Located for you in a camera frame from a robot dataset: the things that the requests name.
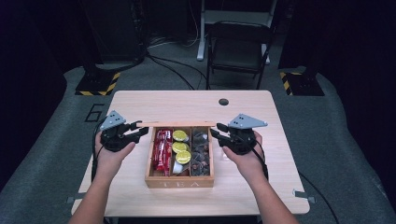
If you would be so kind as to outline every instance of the forearm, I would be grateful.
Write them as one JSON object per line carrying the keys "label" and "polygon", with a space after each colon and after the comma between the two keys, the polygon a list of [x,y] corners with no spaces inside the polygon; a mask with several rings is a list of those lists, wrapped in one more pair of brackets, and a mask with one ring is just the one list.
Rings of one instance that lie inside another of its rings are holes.
{"label": "forearm", "polygon": [[248,181],[262,215],[262,223],[298,223],[264,176]]}
{"label": "forearm", "polygon": [[81,204],[69,221],[72,223],[102,223],[106,210],[110,181],[95,178]]}

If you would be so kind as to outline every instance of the chair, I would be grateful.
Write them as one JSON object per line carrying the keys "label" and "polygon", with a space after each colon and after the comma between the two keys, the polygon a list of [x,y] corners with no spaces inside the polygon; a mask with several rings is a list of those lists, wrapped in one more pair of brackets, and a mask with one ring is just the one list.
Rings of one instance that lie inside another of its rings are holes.
{"label": "chair", "polygon": [[215,69],[259,74],[257,90],[271,45],[272,31],[256,23],[218,21],[207,35],[208,56],[206,68],[206,89],[209,90],[210,75]]}

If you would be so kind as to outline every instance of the human hand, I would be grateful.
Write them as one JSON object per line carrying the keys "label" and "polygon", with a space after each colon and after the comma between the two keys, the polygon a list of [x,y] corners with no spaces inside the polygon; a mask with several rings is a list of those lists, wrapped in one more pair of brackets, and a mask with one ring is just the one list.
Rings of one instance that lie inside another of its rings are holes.
{"label": "human hand", "polygon": [[128,144],[118,152],[109,151],[100,143],[102,132],[95,137],[95,156],[97,157],[97,169],[95,179],[111,183],[119,171],[122,161],[134,149],[135,143]]}
{"label": "human hand", "polygon": [[[262,136],[254,132],[254,135],[256,137],[256,140],[260,145],[262,145]],[[254,147],[254,150],[257,151],[257,153],[262,157],[263,159],[263,153],[262,153],[262,148],[260,147],[259,144],[256,144]],[[246,179],[247,182],[250,182],[257,176],[264,176],[264,173],[262,171],[262,164],[259,161],[259,158],[254,154],[253,151],[249,151],[249,153],[245,155],[237,155],[233,153],[232,150],[230,150],[228,147],[223,147],[222,148],[224,153],[227,155],[227,157],[235,162],[236,167],[239,170],[239,173]]]}

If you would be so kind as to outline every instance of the yellow lid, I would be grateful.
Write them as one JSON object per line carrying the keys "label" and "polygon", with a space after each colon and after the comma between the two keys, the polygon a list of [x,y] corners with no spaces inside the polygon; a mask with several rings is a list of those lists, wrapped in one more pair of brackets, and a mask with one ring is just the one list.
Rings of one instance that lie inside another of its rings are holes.
{"label": "yellow lid", "polygon": [[181,130],[176,130],[173,132],[173,138],[179,142],[185,142],[189,140],[187,134]]}
{"label": "yellow lid", "polygon": [[181,151],[176,154],[176,161],[180,164],[186,164],[191,159],[191,154],[189,151]]}
{"label": "yellow lid", "polygon": [[179,153],[181,151],[186,151],[189,149],[189,145],[182,143],[182,142],[175,142],[172,145],[172,149],[174,150],[174,152]]}

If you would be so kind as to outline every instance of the gray floor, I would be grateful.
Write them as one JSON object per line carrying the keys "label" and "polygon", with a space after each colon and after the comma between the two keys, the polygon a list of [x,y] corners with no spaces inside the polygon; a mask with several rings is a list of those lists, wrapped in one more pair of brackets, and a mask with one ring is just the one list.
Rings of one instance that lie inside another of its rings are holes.
{"label": "gray floor", "polygon": [[[380,180],[347,130],[343,106],[332,84],[318,75],[325,96],[286,94],[281,71],[277,70],[282,43],[283,36],[278,36],[270,52],[271,64],[266,67],[262,89],[273,94],[297,168],[326,197],[340,223],[396,223]],[[196,61],[197,48],[197,43],[191,47],[174,43],[148,51],[204,72],[206,63]],[[198,72],[180,64],[169,64],[195,89],[205,88],[205,80],[201,80]],[[78,192],[91,156],[95,123],[84,120],[94,104],[103,104],[96,109],[103,111],[104,116],[114,94],[75,95],[83,74],[82,68],[64,74],[68,83],[64,99],[0,194],[0,223],[66,223],[70,218],[72,204],[65,200]],[[222,86],[224,83],[242,82],[251,89],[255,86],[250,78],[240,80],[243,76],[229,74],[233,78],[224,80],[224,75],[213,76],[211,83],[221,85],[212,85],[212,90],[232,89]],[[115,91],[187,89],[175,73],[146,59],[137,67],[121,72]],[[305,191],[318,202],[311,203],[310,211],[297,218],[301,223],[335,223],[328,205],[305,179],[302,181]]]}

